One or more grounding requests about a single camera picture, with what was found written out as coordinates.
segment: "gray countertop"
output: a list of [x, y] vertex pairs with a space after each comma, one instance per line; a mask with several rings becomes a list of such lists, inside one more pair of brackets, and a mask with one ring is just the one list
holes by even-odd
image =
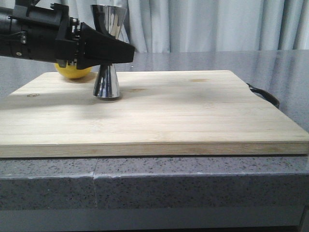
[[[0, 63], [1, 98], [39, 74], [55, 70], [52, 64], [28, 60], [0, 57]], [[307, 50], [136, 54], [133, 63], [116, 65], [116, 69], [231, 70], [276, 96], [280, 110], [309, 131]], [[287, 224], [277, 225], [295, 225], [309, 205], [308, 190], [306, 154], [0, 159], [0, 217], [1, 211], [14, 210], [280, 207], [294, 217], [283, 218]], [[6, 226], [0, 225], [0, 231]]]

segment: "cylindrical motor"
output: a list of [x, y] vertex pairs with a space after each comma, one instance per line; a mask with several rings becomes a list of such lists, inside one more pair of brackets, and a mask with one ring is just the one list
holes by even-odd
[[12, 14], [13, 9], [0, 7], [0, 56], [55, 63], [59, 28], [13, 19]]

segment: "bamboo cutting board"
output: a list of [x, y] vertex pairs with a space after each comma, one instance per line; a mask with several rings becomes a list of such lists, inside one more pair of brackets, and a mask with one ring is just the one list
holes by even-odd
[[307, 154], [309, 135], [230, 71], [120, 72], [122, 99], [92, 96], [96, 73], [45, 73], [0, 104], [0, 157]]

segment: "stainless steel jigger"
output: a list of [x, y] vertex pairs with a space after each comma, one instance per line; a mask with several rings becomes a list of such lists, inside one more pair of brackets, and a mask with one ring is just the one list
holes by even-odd
[[[126, 9], [117, 6], [91, 5], [96, 30], [118, 39], [126, 16]], [[120, 97], [116, 69], [113, 64], [101, 65], [93, 95], [105, 100]]]

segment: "lemon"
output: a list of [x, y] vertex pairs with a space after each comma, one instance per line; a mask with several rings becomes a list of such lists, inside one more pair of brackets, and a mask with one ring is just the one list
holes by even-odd
[[92, 67], [86, 69], [76, 69], [76, 65], [67, 65], [65, 68], [61, 68], [57, 63], [55, 64], [56, 70], [66, 78], [77, 79], [86, 76], [92, 69]]

